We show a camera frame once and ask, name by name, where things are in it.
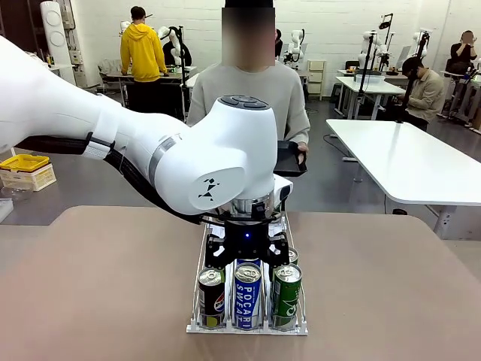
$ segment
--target person's hand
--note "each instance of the person's hand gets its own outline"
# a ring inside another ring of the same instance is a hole
[[[309,153],[309,147],[303,141],[298,143],[298,149],[302,153],[306,153],[306,154]],[[304,163],[305,160],[306,160],[306,158],[305,158],[304,154],[299,154],[299,164]]]

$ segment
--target soda can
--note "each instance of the soda can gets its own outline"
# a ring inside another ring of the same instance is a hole
[[[294,247],[289,247],[289,263],[297,265],[299,261],[299,252]],[[271,265],[269,266],[269,280],[274,282],[274,271],[275,268]]]
[[[261,315],[261,269],[253,263],[243,263],[235,269],[234,327],[257,329]]]
[[[299,252],[294,247],[289,247],[289,263],[297,265],[299,261]]]
[[[294,264],[282,265],[274,271],[272,322],[275,329],[293,329],[301,292],[302,271]]]
[[[215,329],[222,326],[225,308],[225,277],[222,271],[205,268],[198,276],[198,305],[201,327]]]
[[[259,268],[261,267],[261,260],[259,258],[256,259],[238,259],[237,265],[242,265],[244,263],[253,263],[257,265]]]

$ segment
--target yellow container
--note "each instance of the yellow container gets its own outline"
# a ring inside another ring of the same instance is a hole
[[[18,156],[12,156],[11,158],[0,163],[0,169],[32,172],[46,166],[49,161],[50,158],[48,156],[19,154]]]

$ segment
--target white wall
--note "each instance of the white wall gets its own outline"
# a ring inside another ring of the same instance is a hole
[[[392,61],[396,62],[405,45],[419,27],[435,30],[431,41],[431,54],[427,65],[432,66],[441,42],[441,34],[450,2],[469,3],[479,0],[276,0],[277,28],[283,32],[283,41],[289,42],[293,29],[305,29],[307,59],[327,61],[327,77],[323,93],[331,94],[336,70],[345,61],[357,59],[361,49],[361,34],[376,29],[382,14],[394,13],[392,31]],[[140,5],[154,16],[148,24],[160,26],[183,25],[185,42],[192,58],[201,70],[221,60],[221,8],[224,0],[74,0],[77,21],[89,83],[98,81],[96,64],[103,59],[118,59],[119,24],[130,17],[130,8]],[[461,10],[451,23],[465,23]],[[380,32],[382,39],[385,31]]]

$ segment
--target can lid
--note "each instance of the can lid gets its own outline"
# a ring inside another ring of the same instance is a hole
[[[294,262],[297,258],[299,258],[299,255],[298,255],[298,252],[292,248],[292,247],[289,247],[289,260],[292,262]]]
[[[261,269],[253,263],[242,263],[235,269],[235,277],[246,284],[253,284],[261,279]]]
[[[216,269],[204,269],[199,274],[198,281],[205,286],[217,286],[222,283],[222,274]]]
[[[282,265],[276,268],[276,277],[288,284],[294,284],[302,279],[302,271],[296,265]]]

